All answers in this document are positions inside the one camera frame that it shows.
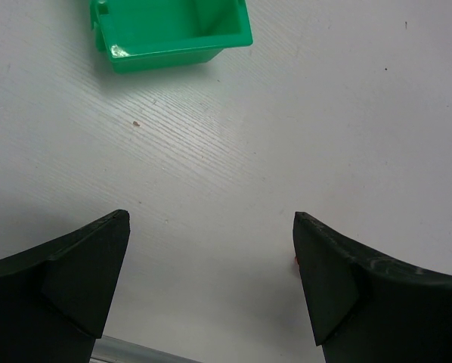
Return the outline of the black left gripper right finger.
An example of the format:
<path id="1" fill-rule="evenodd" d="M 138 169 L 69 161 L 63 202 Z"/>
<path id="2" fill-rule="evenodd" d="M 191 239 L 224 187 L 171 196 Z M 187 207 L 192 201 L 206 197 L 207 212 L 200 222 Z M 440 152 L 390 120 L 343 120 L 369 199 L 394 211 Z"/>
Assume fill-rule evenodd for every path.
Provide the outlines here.
<path id="1" fill-rule="evenodd" d="M 328 362 L 452 362 L 452 275 L 402 262 L 297 212 L 293 244 Z"/>

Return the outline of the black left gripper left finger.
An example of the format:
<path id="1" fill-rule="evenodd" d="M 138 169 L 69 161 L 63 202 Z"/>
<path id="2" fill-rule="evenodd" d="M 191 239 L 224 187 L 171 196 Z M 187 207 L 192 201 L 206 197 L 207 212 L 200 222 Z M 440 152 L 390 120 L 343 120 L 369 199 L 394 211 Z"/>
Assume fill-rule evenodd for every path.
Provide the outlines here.
<path id="1" fill-rule="evenodd" d="M 0 362 L 87 362 L 130 235 L 123 209 L 0 259 Z"/>

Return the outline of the red wood block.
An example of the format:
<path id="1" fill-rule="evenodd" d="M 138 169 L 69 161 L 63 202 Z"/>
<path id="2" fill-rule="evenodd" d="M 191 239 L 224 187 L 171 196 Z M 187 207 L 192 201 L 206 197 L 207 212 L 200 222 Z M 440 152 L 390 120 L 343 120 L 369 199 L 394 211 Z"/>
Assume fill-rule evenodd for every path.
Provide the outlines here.
<path id="1" fill-rule="evenodd" d="M 297 256 L 294 257 L 293 264 L 292 264 L 292 270 L 295 276 L 300 276 L 299 272 L 299 261 Z"/>

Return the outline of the green plastic tray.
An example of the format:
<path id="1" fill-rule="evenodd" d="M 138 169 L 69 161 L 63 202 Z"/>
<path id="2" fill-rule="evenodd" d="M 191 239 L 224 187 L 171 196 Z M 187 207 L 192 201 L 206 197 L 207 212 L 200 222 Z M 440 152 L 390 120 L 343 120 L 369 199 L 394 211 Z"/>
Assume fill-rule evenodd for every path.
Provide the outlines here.
<path id="1" fill-rule="evenodd" d="M 239 0 L 91 1 L 95 46 L 116 73 L 202 64 L 253 43 Z"/>

